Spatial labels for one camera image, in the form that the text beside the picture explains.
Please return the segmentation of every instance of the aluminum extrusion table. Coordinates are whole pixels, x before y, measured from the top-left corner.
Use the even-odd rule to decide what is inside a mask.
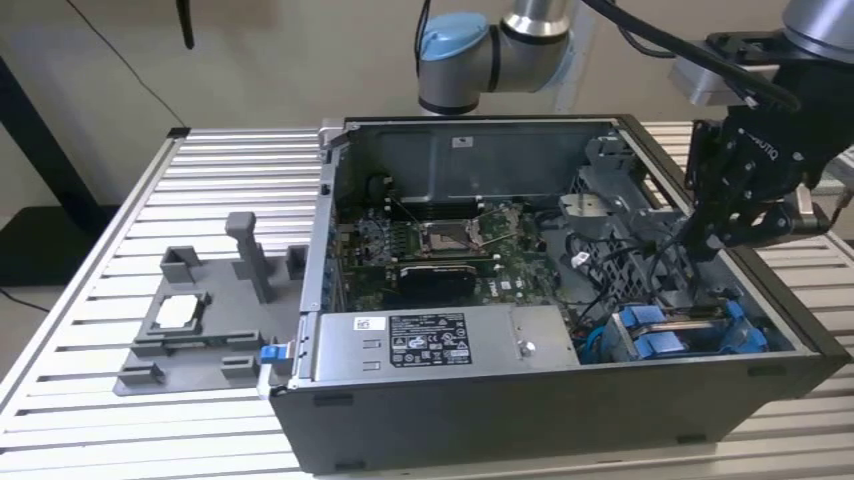
[[[645,126],[683,164],[689,124]],[[165,247],[193,245],[202,258],[236,257],[222,233],[233,210],[256,213],[265,252],[281,254],[286,245],[306,243],[316,155],[313,129],[192,130],[165,142],[0,387],[0,478],[308,478],[253,389],[121,398],[112,386],[160,282]],[[828,235],[760,256],[851,350],[854,252]],[[403,473],[443,479],[854,478],[854,366],[806,398],[763,407],[716,447],[367,478]]]

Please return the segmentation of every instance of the black cable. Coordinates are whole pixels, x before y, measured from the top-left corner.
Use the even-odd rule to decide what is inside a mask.
[[[604,263],[607,263],[608,261],[611,261],[612,259],[625,255],[627,253],[635,252],[637,250],[640,250],[640,248],[636,247],[636,246],[624,247],[624,248],[620,248],[617,250],[613,250],[604,257],[601,257],[601,260],[599,260],[597,262],[591,263],[588,265],[587,274],[585,274],[587,279],[592,280],[591,270],[596,269],[601,273],[601,276],[605,279],[605,282],[601,283],[601,287],[599,289],[599,294],[592,299],[592,302],[589,302],[589,305],[587,305],[587,308],[584,308],[584,310],[581,311],[581,313],[577,316],[577,318],[583,319],[584,316],[589,313],[589,310],[592,310],[592,307],[595,307],[596,304],[599,304],[599,302],[601,302],[604,300],[604,298],[608,296],[608,293],[609,293],[609,290],[611,290],[611,282],[607,281],[607,273],[604,272],[604,267],[601,267],[601,265]]]
[[[628,45],[631,45],[631,47],[637,52],[640,52],[643,55],[645,55],[647,57],[661,58],[661,59],[673,59],[673,58],[676,58],[676,56],[673,55],[672,52],[668,52],[668,51],[664,51],[664,50],[655,50],[655,49],[647,47],[645,45],[643,45],[637,41],[637,39],[633,37],[633,35],[624,28],[616,27],[616,30],[619,31],[619,34],[625,39],[625,42],[628,43]]]
[[[5,298],[8,298],[9,300],[12,300],[14,303],[17,303],[17,304],[20,304],[20,305],[24,305],[24,306],[26,306],[26,307],[29,307],[29,308],[34,308],[36,310],[40,310],[40,311],[42,311],[44,313],[50,313],[50,310],[48,310],[46,308],[40,307],[40,306],[38,306],[38,305],[36,305],[34,303],[29,303],[29,302],[25,302],[24,300],[18,299],[18,298],[14,298],[14,297],[9,294],[9,292],[6,292],[6,291],[5,291],[5,289],[2,289],[2,288],[0,288],[0,295],[2,295]]]
[[[689,62],[716,73],[725,80],[732,81],[739,87],[780,104],[787,110],[799,110],[800,101],[788,90],[779,85],[774,85],[764,77],[747,72],[733,63],[724,61],[713,53],[655,28],[611,3],[611,0],[581,1],[589,8],[599,12],[604,18],[611,20],[617,27],[624,28],[625,31],[652,42],[676,56],[683,57]]]
[[[421,4],[421,13],[417,17],[417,25],[415,27],[415,42],[412,46],[412,53],[415,54],[415,76],[420,73],[421,63],[421,46],[424,42],[424,29],[427,28],[427,19],[429,18],[429,2],[424,0]]]
[[[101,39],[104,44],[109,47],[109,49],[112,50],[112,53],[116,54],[116,57],[118,57],[118,60],[121,60],[121,63],[124,63],[124,66],[128,67],[128,70],[130,71],[130,74],[133,74],[133,77],[136,77],[136,81],[138,82],[138,84],[142,86],[145,90],[148,90],[148,93],[150,93],[150,96],[157,99],[157,101],[160,102],[160,105],[162,105],[162,107],[169,111],[169,113],[172,114],[172,117],[174,117],[174,120],[181,125],[181,127],[186,127],[186,124],[181,120],[181,117],[177,116],[177,114],[174,113],[174,110],[172,110],[172,107],[169,107],[165,101],[160,98],[160,96],[154,93],[150,87],[145,84],[145,82],[142,81],[142,78],[138,76],[138,73],[136,73],[136,70],[125,60],[124,56],[118,53],[118,50],[116,50],[116,47],[112,46],[112,43],[109,43],[109,40],[106,40],[104,35],[101,35],[101,32],[97,31],[97,28],[94,28],[94,25],[92,25],[92,22],[89,21],[86,16],[82,14],[82,12],[77,8],[72,0],[65,0],[65,3],[70,6],[70,8],[73,8],[74,12],[77,12],[77,15],[80,16],[85,24],[89,26],[89,29],[92,30],[92,32],[94,32],[94,35],[97,35],[97,37]]]
[[[839,220],[839,215],[842,214],[842,209],[844,207],[836,207],[832,210],[832,214],[830,215],[830,228],[836,225],[836,221]]]
[[[645,284],[649,287],[649,296],[657,297],[657,290],[660,289],[655,289],[655,287],[652,287],[652,276],[655,275],[655,268],[657,267],[657,263],[661,261],[661,257],[664,256],[664,253],[667,252],[669,247],[675,245],[677,238],[679,238],[679,234],[672,235],[667,239],[667,241],[661,243],[661,246],[655,252],[655,255],[652,255],[652,261],[649,262],[649,269],[645,271]]]

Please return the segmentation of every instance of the blue latch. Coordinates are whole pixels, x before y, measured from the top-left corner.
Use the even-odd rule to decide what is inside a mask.
[[[667,320],[664,312],[660,307],[655,305],[640,305],[624,308],[623,311],[619,312],[619,319],[623,321],[625,328],[661,323]]]
[[[264,345],[260,352],[260,362],[265,363],[284,363],[288,358],[288,346],[286,345]]]

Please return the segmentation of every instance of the power supply label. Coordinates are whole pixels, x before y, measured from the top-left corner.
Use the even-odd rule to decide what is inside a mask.
[[[388,317],[391,364],[400,367],[471,364],[471,342],[461,313]]]

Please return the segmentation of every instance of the blue tab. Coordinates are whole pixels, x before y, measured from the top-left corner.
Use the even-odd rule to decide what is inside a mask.
[[[260,352],[261,363],[273,363],[276,361],[276,357],[278,356],[278,350],[284,350],[286,354],[286,348],[278,349],[276,345],[264,345]]]
[[[732,320],[739,320],[744,318],[744,310],[742,306],[733,300],[727,300],[725,302],[725,313],[729,315]]]
[[[625,328],[631,328],[637,325],[637,320],[635,319],[635,314],[631,313],[629,308],[624,308],[621,312],[619,312],[619,319],[623,322],[623,326]]]
[[[643,305],[639,307],[628,307],[631,313],[637,319],[640,325],[649,325],[652,323],[661,323],[667,319],[664,318],[664,312],[660,307],[655,305]]]
[[[278,362],[284,362],[288,359],[288,346],[286,345],[281,345],[278,347],[278,355],[276,355],[276,360]]]
[[[655,352],[652,351],[649,342],[647,342],[645,338],[643,337],[645,337],[645,335],[635,340],[635,348],[637,349],[637,355],[640,356],[640,358],[645,359],[655,355]]]
[[[673,332],[648,333],[643,337],[649,343],[655,355],[684,352],[684,345]]]
[[[635,348],[641,359],[672,353],[684,353],[684,345],[673,332],[657,332],[640,335],[635,340]]]

